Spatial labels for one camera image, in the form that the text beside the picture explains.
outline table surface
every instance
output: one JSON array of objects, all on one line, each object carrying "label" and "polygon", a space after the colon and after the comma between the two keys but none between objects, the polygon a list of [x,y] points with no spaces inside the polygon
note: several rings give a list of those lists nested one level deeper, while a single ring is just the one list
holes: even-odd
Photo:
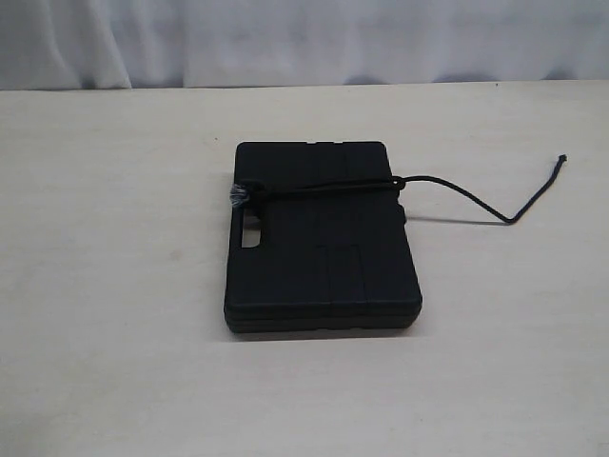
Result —
[{"label": "table surface", "polygon": [[[609,455],[608,127],[609,82],[0,93],[0,454]],[[259,140],[381,140],[508,213],[569,161],[511,228],[407,187],[410,330],[238,338]]]}]

